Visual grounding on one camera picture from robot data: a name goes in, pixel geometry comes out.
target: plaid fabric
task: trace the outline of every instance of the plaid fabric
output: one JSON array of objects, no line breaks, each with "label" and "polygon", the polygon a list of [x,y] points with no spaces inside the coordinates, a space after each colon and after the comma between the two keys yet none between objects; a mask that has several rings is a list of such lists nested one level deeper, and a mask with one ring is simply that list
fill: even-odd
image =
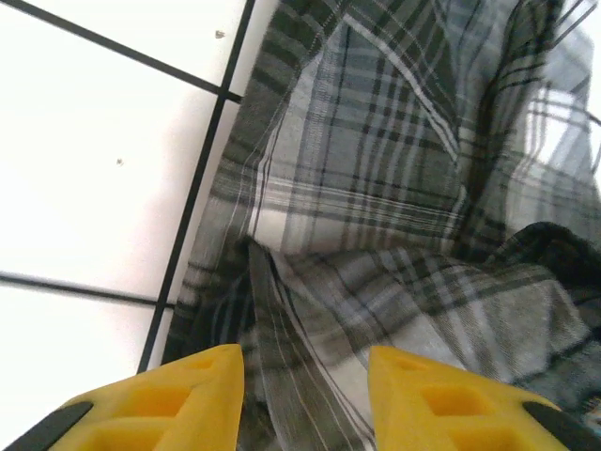
[{"label": "plaid fabric", "polygon": [[593,7],[282,1],[163,357],[242,343],[240,448],[375,449],[376,344],[599,391]]}]

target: white tile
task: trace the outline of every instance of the white tile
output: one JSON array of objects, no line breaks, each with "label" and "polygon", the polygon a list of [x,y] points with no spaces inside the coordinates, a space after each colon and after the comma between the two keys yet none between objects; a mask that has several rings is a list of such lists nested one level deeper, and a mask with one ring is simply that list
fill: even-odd
[{"label": "white tile", "polygon": [[156,297],[215,96],[1,4],[0,42],[0,271]]},{"label": "white tile", "polygon": [[271,16],[279,4],[279,0],[256,0],[253,15],[242,44],[234,78],[230,90],[236,94],[243,95],[251,78],[254,61],[258,55],[263,36],[270,24]]},{"label": "white tile", "polygon": [[[80,26],[220,85],[244,0],[30,0]],[[224,36],[216,39],[215,32]]]},{"label": "white tile", "polygon": [[219,122],[217,133],[215,134],[215,141],[213,141],[213,147],[211,148],[211,152],[208,157],[205,176],[203,176],[203,182],[200,185],[198,197],[196,197],[196,203],[194,204],[194,210],[190,220],[190,226],[188,227],[188,233],[186,234],[186,240],[184,241],[179,262],[177,263],[176,274],[173,278],[171,289],[169,291],[170,303],[176,302],[177,295],[181,290],[181,283],[184,280],[190,253],[192,252],[194,240],[196,238],[196,230],[200,225],[200,220],[208,201],[208,193],[213,183],[213,179],[215,178],[215,173],[217,172],[217,166],[219,165],[219,160],[222,157],[223,149],[227,144],[227,138],[229,137],[229,133],[232,131],[232,127],[234,126],[238,109],[238,104],[233,103],[232,101],[225,102],[222,118]]},{"label": "white tile", "polygon": [[0,449],[67,400],[135,374],[152,308],[0,287]]},{"label": "white tile", "polygon": [[148,361],[148,369],[154,369],[161,365],[162,354],[165,351],[167,333],[169,332],[172,317],[173,310],[171,309],[166,309],[162,313],[161,324],[159,325],[159,331],[157,332],[157,339],[154,342],[154,348],[152,349],[150,360]]}]

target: wrinkled fabric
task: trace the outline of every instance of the wrinkled fabric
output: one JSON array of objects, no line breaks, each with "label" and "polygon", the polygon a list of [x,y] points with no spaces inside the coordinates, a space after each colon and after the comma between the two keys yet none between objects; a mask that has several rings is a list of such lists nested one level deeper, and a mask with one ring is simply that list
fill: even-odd
[{"label": "wrinkled fabric", "polygon": [[375,449],[378,344],[599,392],[593,7],[281,2],[163,356],[242,344],[241,449]]}]

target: grout line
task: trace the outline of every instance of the grout line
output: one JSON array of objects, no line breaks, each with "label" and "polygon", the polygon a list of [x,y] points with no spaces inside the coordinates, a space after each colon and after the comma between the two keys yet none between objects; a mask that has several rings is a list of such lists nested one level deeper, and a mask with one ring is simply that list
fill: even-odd
[{"label": "grout line", "polygon": [[[242,49],[242,44],[244,43],[244,38],[246,36],[246,31],[251,20],[251,15],[253,14],[253,7],[254,0],[246,0],[244,10],[242,11],[242,15],[240,16],[240,22],[238,25],[238,31],[236,32],[236,37],[234,38],[234,44],[232,45],[232,51],[227,61],[227,66],[225,67],[225,73],[223,75],[223,82],[221,86],[222,92],[229,92],[229,87],[232,83],[232,79],[234,78],[236,64],[238,63],[240,50]],[[225,106],[225,100],[226,96],[220,94],[217,97],[215,107],[213,108],[213,113],[208,124],[207,135],[205,136],[205,142],[203,143],[202,150],[200,151],[200,156],[198,159],[196,170],[194,172],[192,185],[190,187],[190,191],[188,192],[188,198],[186,200],[184,211],[181,215],[179,228],[177,229],[176,240],[173,246],[173,250],[171,252],[171,256],[169,257],[169,263],[167,264],[167,270],[165,272],[164,279],[162,281],[161,291],[159,293],[159,300],[157,301],[157,304],[155,306],[152,321],[150,322],[150,327],[148,328],[148,335],[146,337],[146,343],[144,345],[144,350],[142,351],[142,356],[140,357],[140,365],[138,366],[137,371],[138,373],[144,372],[148,369],[150,355],[152,354],[152,349],[154,348],[154,343],[157,339],[159,326],[161,325],[162,313],[167,304],[167,299],[169,296],[169,291],[171,289],[173,278],[176,273],[179,256],[181,255],[181,250],[184,244],[184,240],[186,239],[188,226],[190,225],[190,221],[192,219],[194,205],[196,204],[196,197],[198,196],[200,184],[202,182],[205,170],[207,168],[208,156],[213,146],[215,134],[217,133],[217,127],[219,126],[219,121],[222,115],[223,107]]]},{"label": "grout line", "polygon": [[39,288],[47,291],[57,291],[69,294],[80,294],[88,297],[101,298],[102,300],[118,301],[120,303],[129,303],[136,305],[144,305],[154,307],[157,302],[150,298],[131,296],[129,294],[121,294],[113,291],[103,291],[101,289],[87,288],[71,284],[63,284],[60,282],[51,282],[37,278],[22,277],[20,275],[0,272],[0,282],[17,285],[27,288]]},{"label": "grout line", "polygon": [[123,45],[115,40],[108,39],[103,35],[99,35],[98,33],[88,30],[87,28],[83,28],[77,23],[70,22],[42,8],[38,8],[27,2],[24,2],[23,0],[0,0],[0,3],[15,8],[20,12],[35,17],[36,19],[44,21],[45,23],[49,23],[50,25],[56,26],[61,30],[68,31],[80,38],[87,39],[95,44],[98,44],[101,47],[104,47],[105,49],[112,50],[113,52],[126,56],[127,58],[133,59],[138,63],[142,63],[146,66],[149,66],[152,69],[158,70],[167,75],[171,75],[172,77],[175,77],[182,82],[199,87],[200,89],[204,89],[205,91],[216,95],[222,95],[222,93],[224,92],[225,97],[229,101],[233,101],[235,103],[240,103],[242,101],[241,96],[229,91],[229,86],[216,86],[213,83],[208,82],[207,80],[203,80],[200,77],[186,72],[185,70],[181,70],[167,63],[163,63],[162,61],[153,58],[152,56],[143,54],[141,52],[138,52],[137,50],[133,50],[131,47]]}]

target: tile floor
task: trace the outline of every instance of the tile floor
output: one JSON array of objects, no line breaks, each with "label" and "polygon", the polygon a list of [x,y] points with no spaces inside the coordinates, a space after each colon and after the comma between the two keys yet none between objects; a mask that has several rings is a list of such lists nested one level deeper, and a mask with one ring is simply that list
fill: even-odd
[{"label": "tile floor", "polygon": [[[213,85],[245,0],[30,0]],[[277,0],[256,0],[230,90],[243,95]],[[586,20],[594,25],[596,11]],[[156,299],[216,96],[0,0],[0,273]],[[594,61],[601,73],[601,57]],[[601,76],[592,111],[601,117]],[[239,106],[227,101],[172,302]],[[56,406],[133,375],[152,305],[0,285],[0,448]],[[161,359],[162,318],[150,367]]]}]

